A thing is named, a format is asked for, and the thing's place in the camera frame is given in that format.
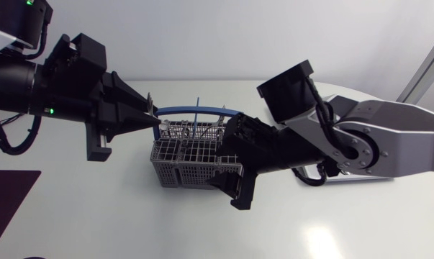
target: cable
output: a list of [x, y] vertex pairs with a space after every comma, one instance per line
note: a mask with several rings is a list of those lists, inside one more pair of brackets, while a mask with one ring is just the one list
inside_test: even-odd
[[301, 174], [296, 168], [292, 168], [291, 170], [294, 172], [295, 176], [298, 177], [298, 179], [309, 186], [322, 186], [327, 181], [327, 175], [325, 174], [324, 166], [321, 163], [317, 164], [317, 172], [320, 175], [320, 179], [313, 179], [303, 176], [303, 174]]
[[4, 126], [4, 125], [12, 123], [12, 122], [15, 122], [21, 116], [23, 116], [23, 114], [16, 114], [16, 115], [14, 115], [14, 116], [12, 116], [10, 118], [3, 119], [3, 120], [0, 121], [1, 126]]
[[306, 78], [306, 82], [309, 86], [309, 89], [317, 102], [316, 104], [316, 114], [317, 119], [319, 120], [322, 131], [324, 132], [325, 137], [328, 142], [336, 149], [341, 151], [344, 156], [351, 156], [350, 150], [341, 142], [338, 136], [333, 129], [333, 108], [330, 104], [325, 103], [319, 95], [319, 92], [316, 89], [316, 86], [313, 84], [311, 78]]
[[0, 123], [0, 148], [2, 152], [9, 154], [9, 155], [21, 155], [25, 151], [27, 151], [32, 143], [35, 141], [35, 138], [37, 136], [37, 132], [39, 131], [39, 127], [41, 125], [41, 117], [35, 116], [32, 127], [28, 131], [30, 132], [27, 136], [27, 138], [23, 141], [22, 144], [12, 147], [9, 144], [9, 141], [7, 140], [6, 133], [4, 132], [4, 129], [2, 129], [2, 125]]
[[10, 55], [10, 56], [16, 57], [16, 58], [22, 58], [25, 60], [33, 60], [35, 58], [38, 58], [39, 56], [41, 56], [41, 54], [44, 52], [44, 49], [45, 49], [45, 44], [47, 42], [47, 28], [48, 28], [48, 24], [44, 23], [42, 25], [42, 29], [41, 29], [41, 38], [40, 38], [39, 50], [37, 50], [36, 53], [24, 55], [24, 54], [15, 52], [13, 50], [10, 50], [8, 48], [4, 48], [3, 50], [1, 50], [1, 52], [6, 54], [6, 55]]

